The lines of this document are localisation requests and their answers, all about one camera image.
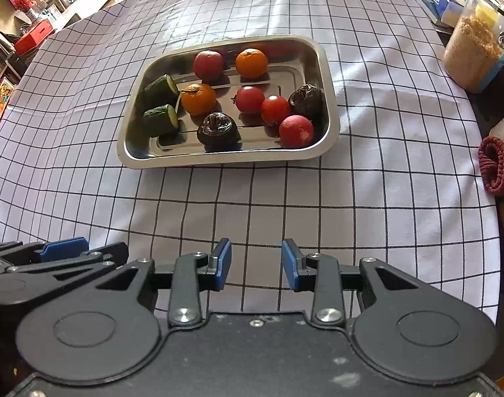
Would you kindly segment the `red tomato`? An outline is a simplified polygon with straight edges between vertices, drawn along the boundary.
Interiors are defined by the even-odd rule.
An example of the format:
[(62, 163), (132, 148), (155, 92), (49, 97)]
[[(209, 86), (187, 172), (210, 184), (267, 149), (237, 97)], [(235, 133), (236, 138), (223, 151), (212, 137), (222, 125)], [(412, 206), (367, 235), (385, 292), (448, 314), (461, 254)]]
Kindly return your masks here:
[(284, 97), (272, 95), (262, 102), (260, 114), (266, 125), (280, 125), (285, 118), (291, 116), (291, 106)]
[(261, 110), (265, 95), (256, 86), (245, 86), (232, 98), (237, 109), (243, 114), (257, 114)]

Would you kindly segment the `orange tangerine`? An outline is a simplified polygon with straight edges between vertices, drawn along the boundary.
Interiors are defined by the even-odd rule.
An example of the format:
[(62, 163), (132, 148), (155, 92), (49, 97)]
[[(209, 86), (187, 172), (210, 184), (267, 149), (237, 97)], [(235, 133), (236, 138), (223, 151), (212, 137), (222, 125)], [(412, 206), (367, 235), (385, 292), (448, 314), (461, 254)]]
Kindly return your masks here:
[(242, 77), (256, 79), (266, 73), (268, 58), (259, 49), (247, 48), (236, 57), (235, 67)]
[(205, 83), (193, 83), (180, 92), (183, 109), (190, 116), (203, 116), (210, 113), (217, 101), (214, 89)]

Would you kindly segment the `white black-checked tablecloth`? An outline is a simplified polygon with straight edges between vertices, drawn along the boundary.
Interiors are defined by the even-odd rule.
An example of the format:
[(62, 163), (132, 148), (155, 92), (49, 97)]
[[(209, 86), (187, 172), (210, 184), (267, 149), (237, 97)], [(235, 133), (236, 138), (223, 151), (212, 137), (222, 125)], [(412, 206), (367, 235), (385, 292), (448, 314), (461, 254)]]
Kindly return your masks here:
[[(116, 152), (136, 76), (221, 39), (305, 36), (325, 49), (340, 134), (310, 160), (131, 169)], [(214, 311), (301, 310), (280, 244), (372, 256), (495, 317), (500, 237), (481, 134), (415, 0), (126, 0), (43, 43), (0, 125), (0, 240), (125, 241), (172, 263), (232, 241)]]

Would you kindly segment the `green cucumber piece lower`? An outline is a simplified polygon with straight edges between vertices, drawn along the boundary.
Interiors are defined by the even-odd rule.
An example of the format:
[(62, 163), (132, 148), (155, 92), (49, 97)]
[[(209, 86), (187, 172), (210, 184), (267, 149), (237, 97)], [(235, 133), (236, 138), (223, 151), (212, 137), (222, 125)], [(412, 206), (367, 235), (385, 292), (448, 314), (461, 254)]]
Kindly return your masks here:
[(179, 119), (175, 108), (170, 104), (146, 110), (142, 123), (145, 133), (151, 138), (172, 135), (179, 131)]

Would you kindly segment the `green cucumber piece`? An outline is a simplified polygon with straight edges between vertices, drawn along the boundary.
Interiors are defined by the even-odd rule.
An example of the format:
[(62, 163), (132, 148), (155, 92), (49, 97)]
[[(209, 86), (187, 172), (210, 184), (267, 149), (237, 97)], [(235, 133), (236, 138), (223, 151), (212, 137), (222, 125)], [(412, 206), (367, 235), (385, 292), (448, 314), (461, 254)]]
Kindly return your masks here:
[(151, 138), (172, 135), (179, 131), (179, 119), (175, 108), (170, 104), (146, 110), (142, 123), (145, 133)]
[(144, 104), (147, 110), (159, 106), (175, 106), (179, 89), (169, 74), (163, 74), (144, 88)]

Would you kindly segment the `dark brown avocado half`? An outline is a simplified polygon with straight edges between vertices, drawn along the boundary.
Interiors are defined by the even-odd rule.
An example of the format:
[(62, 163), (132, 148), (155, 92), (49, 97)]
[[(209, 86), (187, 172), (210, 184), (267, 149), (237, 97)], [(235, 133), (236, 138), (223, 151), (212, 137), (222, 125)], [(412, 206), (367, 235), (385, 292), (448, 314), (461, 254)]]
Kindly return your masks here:
[(208, 150), (223, 150), (240, 142), (240, 134), (235, 121), (223, 112), (213, 112), (206, 116), (197, 129), (197, 140)]

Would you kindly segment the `pinkish red apple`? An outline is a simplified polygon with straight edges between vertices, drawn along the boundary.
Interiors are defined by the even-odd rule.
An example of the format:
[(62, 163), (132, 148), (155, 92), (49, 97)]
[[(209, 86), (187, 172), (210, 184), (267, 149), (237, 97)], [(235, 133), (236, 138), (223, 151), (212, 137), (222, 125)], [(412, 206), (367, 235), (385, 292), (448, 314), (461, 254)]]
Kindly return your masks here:
[(314, 125), (300, 115), (286, 117), (279, 126), (280, 144), (284, 148), (305, 148), (314, 139)]

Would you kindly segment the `green cucumber piece upper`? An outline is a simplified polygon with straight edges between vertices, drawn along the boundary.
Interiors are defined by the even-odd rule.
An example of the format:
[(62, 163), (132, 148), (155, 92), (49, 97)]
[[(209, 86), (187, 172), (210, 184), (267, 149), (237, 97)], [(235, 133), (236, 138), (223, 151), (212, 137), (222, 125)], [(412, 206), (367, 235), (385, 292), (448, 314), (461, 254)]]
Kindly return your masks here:
[(175, 106), (179, 89), (169, 74), (163, 74), (144, 88), (144, 104), (147, 110), (159, 106)]

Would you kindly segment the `stainless steel tray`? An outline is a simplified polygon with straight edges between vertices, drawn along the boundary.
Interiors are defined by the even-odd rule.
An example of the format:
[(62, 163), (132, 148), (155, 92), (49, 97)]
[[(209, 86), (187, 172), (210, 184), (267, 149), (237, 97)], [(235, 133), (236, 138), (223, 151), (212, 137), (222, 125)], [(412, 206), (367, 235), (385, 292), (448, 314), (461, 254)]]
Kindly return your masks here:
[[(268, 58), (266, 76), (251, 82), (263, 89), (266, 96), (287, 98), (305, 84), (322, 92), (315, 137), (309, 146), (282, 147), (274, 129), (266, 126), (260, 116), (243, 116), (233, 104), (232, 98), (238, 89), (247, 85), (235, 68), (235, 59), (247, 48), (259, 49)], [(143, 113), (137, 107), (138, 95), (162, 74), (169, 75), (179, 89), (197, 82), (194, 58), (205, 50), (217, 51), (223, 56), (223, 76), (213, 85), (217, 95), (215, 107), (235, 121), (240, 135), (238, 144), (220, 152), (208, 151), (196, 137), (203, 119), (192, 118), (182, 109), (177, 110), (179, 131), (176, 135), (165, 140), (151, 138), (145, 133)], [(245, 37), (169, 50), (150, 61), (135, 79), (117, 135), (116, 151), (123, 165), (135, 169), (313, 159), (327, 152), (339, 133), (335, 89), (325, 49), (316, 41), (300, 36)]]

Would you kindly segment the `red tomato in tray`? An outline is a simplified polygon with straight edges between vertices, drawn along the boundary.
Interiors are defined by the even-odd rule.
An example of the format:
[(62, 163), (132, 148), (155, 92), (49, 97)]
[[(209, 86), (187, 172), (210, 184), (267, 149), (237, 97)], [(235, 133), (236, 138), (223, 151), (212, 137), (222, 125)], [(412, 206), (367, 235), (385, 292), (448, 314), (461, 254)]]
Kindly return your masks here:
[(261, 110), (265, 95), (256, 86), (245, 86), (232, 98), (237, 109), (243, 114), (257, 114)]

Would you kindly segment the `red knitted cloth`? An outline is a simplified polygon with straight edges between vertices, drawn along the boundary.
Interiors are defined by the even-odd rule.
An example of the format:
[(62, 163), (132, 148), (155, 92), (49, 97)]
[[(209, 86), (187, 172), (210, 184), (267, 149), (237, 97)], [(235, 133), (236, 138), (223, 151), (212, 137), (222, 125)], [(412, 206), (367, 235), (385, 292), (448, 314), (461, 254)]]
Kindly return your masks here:
[(478, 149), (480, 172), (485, 189), (493, 196), (504, 197), (504, 142), (485, 137)]

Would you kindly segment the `orange tangerine in tray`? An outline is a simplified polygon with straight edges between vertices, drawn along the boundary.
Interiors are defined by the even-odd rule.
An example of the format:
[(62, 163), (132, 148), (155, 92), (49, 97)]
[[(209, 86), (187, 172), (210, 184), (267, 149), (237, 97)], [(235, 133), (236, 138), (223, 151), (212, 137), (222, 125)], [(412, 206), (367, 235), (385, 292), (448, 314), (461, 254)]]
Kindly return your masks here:
[(268, 58), (259, 49), (247, 48), (236, 57), (235, 67), (242, 77), (256, 79), (266, 73)]

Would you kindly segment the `red storage box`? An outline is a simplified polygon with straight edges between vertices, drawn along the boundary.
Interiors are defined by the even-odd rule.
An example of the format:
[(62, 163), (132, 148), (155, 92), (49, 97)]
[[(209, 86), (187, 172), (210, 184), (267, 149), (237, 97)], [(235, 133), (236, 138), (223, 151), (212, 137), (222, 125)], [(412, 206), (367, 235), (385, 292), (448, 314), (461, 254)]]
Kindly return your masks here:
[(53, 26), (48, 19), (38, 22), (14, 44), (15, 53), (18, 56), (26, 54), (39, 46), (53, 31)]

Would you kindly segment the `glass jar of cereal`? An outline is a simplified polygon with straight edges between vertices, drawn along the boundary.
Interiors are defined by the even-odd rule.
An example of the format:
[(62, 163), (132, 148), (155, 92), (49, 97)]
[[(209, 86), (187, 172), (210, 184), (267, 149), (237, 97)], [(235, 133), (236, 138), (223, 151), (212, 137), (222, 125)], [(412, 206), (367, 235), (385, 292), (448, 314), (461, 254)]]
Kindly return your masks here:
[(504, 0), (466, 0), (442, 63), (464, 90), (486, 88), (504, 66)]

